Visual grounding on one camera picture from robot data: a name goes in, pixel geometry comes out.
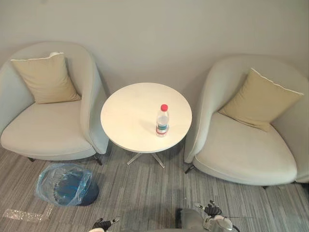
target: piece of tape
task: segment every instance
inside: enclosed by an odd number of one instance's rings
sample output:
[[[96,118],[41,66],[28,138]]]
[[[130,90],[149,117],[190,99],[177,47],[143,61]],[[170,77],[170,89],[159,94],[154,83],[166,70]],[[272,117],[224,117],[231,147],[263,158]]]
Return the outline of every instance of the piece of tape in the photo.
[[[46,221],[49,218],[50,214],[52,213],[53,207],[54,206],[52,204],[48,204],[42,214],[35,214],[20,210],[7,209],[4,211],[2,217],[14,220],[28,221],[28,222]]]

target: beige pillow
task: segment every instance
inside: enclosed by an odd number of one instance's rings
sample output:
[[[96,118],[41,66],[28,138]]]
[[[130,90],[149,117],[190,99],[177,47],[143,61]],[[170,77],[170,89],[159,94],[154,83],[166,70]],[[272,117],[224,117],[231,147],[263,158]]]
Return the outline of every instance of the beige pillow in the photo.
[[[283,88],[251,69],[239,92],[219,113],[248,126],[269,131],[270,122],[303,95]]]
[[[11,62],[24,79],[37,104],[81,99],[68,75],[63,53],[51,53],[47,58],[12,59]]]

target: table top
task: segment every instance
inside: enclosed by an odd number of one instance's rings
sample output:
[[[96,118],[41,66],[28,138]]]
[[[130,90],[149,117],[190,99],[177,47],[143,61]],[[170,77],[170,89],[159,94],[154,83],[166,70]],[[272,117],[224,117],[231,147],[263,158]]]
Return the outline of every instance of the table top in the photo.
[[[169,106],[169,130],[155,133],[162,104]],[[101,111],[102,127],[111,141],[140,153],[154,153],[176,145],[188,132],[192,112],[188,101],[176,90],[156,83],[137,83],[114,92]]]

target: armchair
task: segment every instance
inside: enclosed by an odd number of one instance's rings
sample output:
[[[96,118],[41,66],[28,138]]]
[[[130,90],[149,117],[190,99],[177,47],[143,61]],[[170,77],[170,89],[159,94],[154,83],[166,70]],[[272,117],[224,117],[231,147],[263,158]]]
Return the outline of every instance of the armchair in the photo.
[[[217,111],[242,86],[246,72],[305,96],[265,132]],[[295,68],[266,56],[225,58],[210,70],[186,137],[184,161],[212,176],[247,185],[309,182],[309,82]]]
[[[64,52],[69,76],[80,101],[36,104],[11,59],[47,57]],[[91,54],[67,42],[26,47],[0,69],[1,145],[32,159],[75,160],[107,150],[108,137],[100,122],[106,94]]]

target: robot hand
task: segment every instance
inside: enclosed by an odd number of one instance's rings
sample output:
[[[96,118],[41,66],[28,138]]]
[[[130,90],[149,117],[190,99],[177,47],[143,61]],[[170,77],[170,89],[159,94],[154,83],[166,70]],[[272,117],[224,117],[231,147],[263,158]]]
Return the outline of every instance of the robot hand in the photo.
[[[119,222],[120,217],[115,217],[113,220],[111,221],[103,221],[102,218],[100,218],[99,220],[97,220],[95,222],[95,224],[93,225],[92,229],[95,228],[102,228],[104,231],[107,231],[109,227],[111,227],[111,225]]]

